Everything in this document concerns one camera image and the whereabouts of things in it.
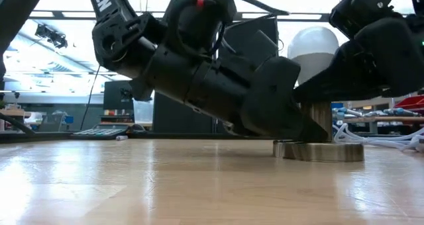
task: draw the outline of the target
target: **wooden table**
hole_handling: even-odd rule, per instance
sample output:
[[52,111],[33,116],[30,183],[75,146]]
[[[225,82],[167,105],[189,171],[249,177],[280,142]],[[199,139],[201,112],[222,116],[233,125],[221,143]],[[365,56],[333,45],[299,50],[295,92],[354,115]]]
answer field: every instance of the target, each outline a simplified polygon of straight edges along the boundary
[[369,116],[360,118],[345,118],[345,123],[369,123],[370,132],[378,134],[378,122],[402,122],[404,124],[422,124],[424,116]]
[[424,224],[424,156],[272,157],[271,141],[59,141],[0,148],[4,224]]
[[0,113],[4,114],[5,116],[24,116],[25,118],[28,118],[31,116],[31,112],[25,112],[24,110],[0,109]]

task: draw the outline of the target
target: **fluorescent light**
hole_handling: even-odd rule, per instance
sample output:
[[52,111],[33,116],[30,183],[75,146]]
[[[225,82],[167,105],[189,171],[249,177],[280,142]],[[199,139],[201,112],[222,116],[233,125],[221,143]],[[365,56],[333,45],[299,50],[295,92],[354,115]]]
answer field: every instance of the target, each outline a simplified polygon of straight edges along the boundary
[[117,72],[99,72],[98,73],[98,75],[117,75],[117,74],[118,74]]
[[53,13],[50,11],[33,11],[30,17],[54,17]]
[[16,90],[15,93],[42,93],[43,91],[32,91],[32,90]]
[[62,12],[64,17],[95,18],[94,12]]
[[162,18],[164,17],[165,13],[152,13],[153,17]]
[[44,74],[43,71],[6,71],[7,75],[11,74]]
[[87,75],[90,72],[48,72],[49,74],[60,74],[60,75]]
[[242,18],[244,19],[255,19],[258,17],[263,17],[268,15],[268,13],[243,13]]
[[300,19],[307,19],[307,20],[319,20],[321,19],[322,15],[320,14],[291,14],[288,16],[277,16],[277,19],[289,19],[289,20],[300,20]]

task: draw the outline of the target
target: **round wooden base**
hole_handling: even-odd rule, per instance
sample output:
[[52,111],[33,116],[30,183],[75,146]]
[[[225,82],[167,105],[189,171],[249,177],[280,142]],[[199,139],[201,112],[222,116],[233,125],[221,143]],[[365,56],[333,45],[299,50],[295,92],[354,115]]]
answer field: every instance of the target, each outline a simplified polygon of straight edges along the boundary
[[315,162],[364,161],[362,144],[303,143],[274,141],[274,156]]

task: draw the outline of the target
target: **white sphere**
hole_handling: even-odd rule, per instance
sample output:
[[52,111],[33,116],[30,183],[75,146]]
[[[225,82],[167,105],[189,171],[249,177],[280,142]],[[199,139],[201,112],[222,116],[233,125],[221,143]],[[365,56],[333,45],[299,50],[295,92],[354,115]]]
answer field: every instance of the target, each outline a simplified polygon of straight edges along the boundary
[[336,35],[328,28],[313,26],[297,33],[288,46],[288,58],[301,66],[299,84],[327,69],[338,47]]

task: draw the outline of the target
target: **black cable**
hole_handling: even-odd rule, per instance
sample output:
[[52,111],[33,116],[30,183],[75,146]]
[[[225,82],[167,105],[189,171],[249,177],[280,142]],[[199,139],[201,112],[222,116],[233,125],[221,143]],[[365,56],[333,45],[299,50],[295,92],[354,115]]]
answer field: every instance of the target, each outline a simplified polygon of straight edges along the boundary
[[225,28],[227,27],[227,25],[225,23],[221,23],[221,28],[219,29],[219,34],[218,34],[218,39],[215,42],[215,44],[213,45],[212,49],[210,51],[208,51],[208,55],[212,56],[221,46],[221,43],[224,39],[224,33],[225,33]]
[[284,50],[284,41],[283,41],[282,39],[278,39],[278,42],[281,42],[281,44],[283,45],[283,46],[281,47],[281,49],[278,49],[278,51],[279,51],[279,52],[281,52],[281,51],[283,51],[283,50]]
[[12,124],[12,126],[16,126],[19,130],[23,131],[25,134],[30,134],[30,135],[35,134],[35,132],[33,130],[31,130],[30,128],[27,128],[27,126],[25,126],[23,123],[15,120],[14,118],[12,118],[10,116],[4,115],[1,112],[0,112],[0,119],[5,120],[6,122],[10,122],[10,124]]
[[231,26],[229,26],[229,27],[227,27],[225,29],[224,34],[223,34],[223,39],[222,39],[222,45],[223,45],[223,48],[227,49],[232,54],[237,54],[237,52],[225,40],[225,33],[227,32],[227,30],[231,29],[232,27],[235,27],[235,26],[244,24],[244,23],[249,23],[251,21],[257,21],[259,19],[271,18],[271,17],[276,17],[276,16],[288,16],[288,15],[290,15],[290,13],[287,12],[287,11],[275,9],[275,8],[273,8],[271,6],[268,6],[265,3],[259,2],[258,0],[241,0],[241,1],[245,1],[247,3],[250,3],[250,4],[254,5],[255,7],[259,7],[260,9],[265,10],[265,11],[269,12],[270,14],[265,15],[265,16],[262,16],[262,17],[258,17],[257,19],[250,19],[248,21],[243,21],[243,22],[240,22],[240,23],[237,23],[237,24],[233,24],[233,25],[231,25]]
[[90,96],[88,97],[88,104],[87,104],[87,106],[85,107],[84,116],[82,116],[82,122],[81,122],[81,126],[80,126],[79,130],[82,130],[82,127],[84,126],[85,116],[87,115],[88,107],[90,106],[90,102],[91,102],[91,95],[93,94],[93,89],[94,89],[95,80],[97,79],[97,76],[99,75],[99,70],[100,70],[100,66],[97,68],[97,72],[95,73],[95,76],[94,76],[93,85],[91,86],[91,90],[90,90]]

